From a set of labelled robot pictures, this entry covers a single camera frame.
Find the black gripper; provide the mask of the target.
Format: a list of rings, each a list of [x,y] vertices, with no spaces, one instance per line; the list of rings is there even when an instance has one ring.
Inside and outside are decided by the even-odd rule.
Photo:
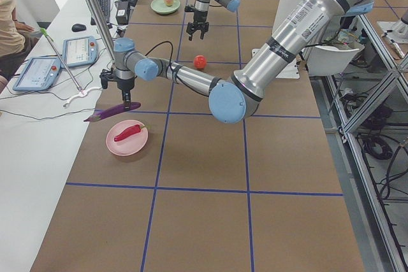
[[[193,40],[193,35],[196,31],[200,31],[200,39],[204,39],[204,36],[209,29],[207,15],[208,11],[200,11],[197,9],[193,13],[193,22],[189,22],[186,29],[189,41]]]
[[[122,91],[124,109],[131,107],[131,90],[135,87],[135,78],[117,79],[117,88]]]

